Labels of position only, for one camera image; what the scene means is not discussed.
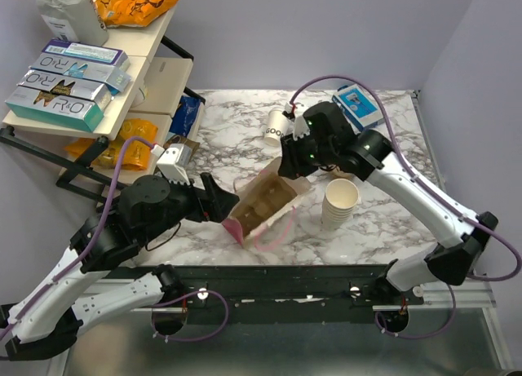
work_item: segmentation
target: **grey bag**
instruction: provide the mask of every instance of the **grey bag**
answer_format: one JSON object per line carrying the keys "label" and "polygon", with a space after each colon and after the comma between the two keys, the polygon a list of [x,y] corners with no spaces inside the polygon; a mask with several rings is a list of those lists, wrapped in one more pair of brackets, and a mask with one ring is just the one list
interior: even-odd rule
{"label": "grey bag", "polygon": [[92,46],[107,42],[107,28],[92,0],[36,0],[36,3],[57,38]]}

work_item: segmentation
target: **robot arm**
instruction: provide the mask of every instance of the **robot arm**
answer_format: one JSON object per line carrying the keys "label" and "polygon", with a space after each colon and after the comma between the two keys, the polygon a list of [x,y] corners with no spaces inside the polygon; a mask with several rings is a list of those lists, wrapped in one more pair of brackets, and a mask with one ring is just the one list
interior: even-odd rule
{"label": "robot arm", "polygon": [[403,169],[390,141],[376,130],[356,135],[333,103],[319,103],[296,116],[293,135],[281,139],[279,175],[307,176],[321,166],[335,165],[394,197],[434,234],[437,244],[410,258],[393,261],[378,280],[386,291],[406,291],[431,281],[461,285],[484,251],[489,236],[444,208],[418,185],[421,179],[460,211],[487,228],[498,220],[489,212],[478,215],[460,206],[423,175],[411,177]]}
{"label": "robot arm", "polygon": [[[13,326],[13,338],[6,345],[11,361],[51,358],[71,347],[78,335],[109,317],[183,294],[174,269],[159,266],[118,290],[82,298],[91,284],[135,257],[182,219],[220,223],[237,204],[239,198],[221,189],[210,174],[201,174],[204,189],[192,185],[184,171],[185,148],[171,146],[160,157],[158,167],[164,177],[142,176],[122,190],[94,248],[67,275],[52,281],[87,247],[101,215],[84,223],[61,260],[30,296],[18,304],[0,306],[0,327]],[[22,307],[34,301],[35,294],[47,285],[47,292],[19,318]]]}

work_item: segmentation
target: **yellow snack bag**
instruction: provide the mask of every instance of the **yellow snack bag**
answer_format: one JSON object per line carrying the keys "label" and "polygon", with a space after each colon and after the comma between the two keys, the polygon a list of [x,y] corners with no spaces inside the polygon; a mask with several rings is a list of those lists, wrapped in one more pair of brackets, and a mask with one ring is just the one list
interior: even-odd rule
{"label": "yellow snack bag", "polygon": [[146,27],[171,9],[178,0],[93,0],[108,27],[118,25]]}
{"label": "yellow snack bag", "polygon": [[[138,135],[139,137],[146,139],[148,142],[153,143],[154,138],[156,138],[156,133],[157,127],[149,121],[144,121],[142,119],[128,119],[124,121],[122,128],[117,133],[116,139],[111,141],[108,148],[93,161],[93,165],[105,169],[114,168],[117,163],[117,158],[122,150],[122,146],[127,139],[133,135]],[[80,138],[78,141],[67,145],[65,150],[73,157],[78,157],[85,152],[89,146],[91,146],[93,141],[93,139],[89,138]],[[148,147],[135,141],[129,145],[129,148],[125,152],[122,168],[124,170],[146,170],[149,158],[150,150]]]}

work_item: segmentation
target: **marble surface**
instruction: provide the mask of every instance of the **marble surface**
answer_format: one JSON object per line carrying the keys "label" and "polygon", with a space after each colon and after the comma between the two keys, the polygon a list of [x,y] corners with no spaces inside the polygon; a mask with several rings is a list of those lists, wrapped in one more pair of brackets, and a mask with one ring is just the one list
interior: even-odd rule
{"label": "marble surface", "polygon": [[[256,176],[281,154],[263,142],[268,112],[284,105],[291,91],[203,91],[207,100],[197,151],[188,173],[210,172],[218,184],[232,191],[232,182],[241,186]],[[407,92],[379,92],[400,147],[407,159],[431,181],[436,177],[422,136],[413,103]],[[308,107],[329,100],[331,91],[308,91],[298,102]],[[378,130],[387,135],[386,127]],[[425,249],[435,241],[428,230],[406,209],[384,192],[355,180],[361,192],[356,213],[337,231],[321,230],[321,203],[331,174],[318,171],[308,177],[313,190],[296,210],[289,234],[272,252],[243,249],[216,223],[183,221],[177,236],[158,250],[134,259],[138,265],[158,263],[191,265],[334,264],[388,263]],[[281,235],[290,215],[263,235],[260,245]],[[163,233],[151,248],[169,238]]]}

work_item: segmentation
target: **grey wall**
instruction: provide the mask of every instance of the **grey wall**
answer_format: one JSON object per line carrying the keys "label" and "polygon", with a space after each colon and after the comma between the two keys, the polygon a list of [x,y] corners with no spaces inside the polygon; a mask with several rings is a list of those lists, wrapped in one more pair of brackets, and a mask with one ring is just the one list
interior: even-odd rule
{"label": "grey wall", "polygon": [[[34,0],[0,0],[0,120],[7,113],[3,100],[51,38],[33,5]],[[66,142],[50,136],[24,137],[57,152]],[[92,210],[90,202],[54,185],[57,171],[0,144],[0,303],[15,303],[30,293]],[[0,362],[2,375],[45,372],[45,362]]]}
{"label": "grey wall", "polygon": [[196,56],[192,88],[419,88],[470,1],[180,0],[167,33]]}
{"label": "grey wall", "polygon": [[[522,9],[520,0],[473,0],[422,89],[421,109],[446,186],[522,252]],[[491,241],[480,268],[515,263]],[[493,285],[511,354],[522,368],[522,276]]]}

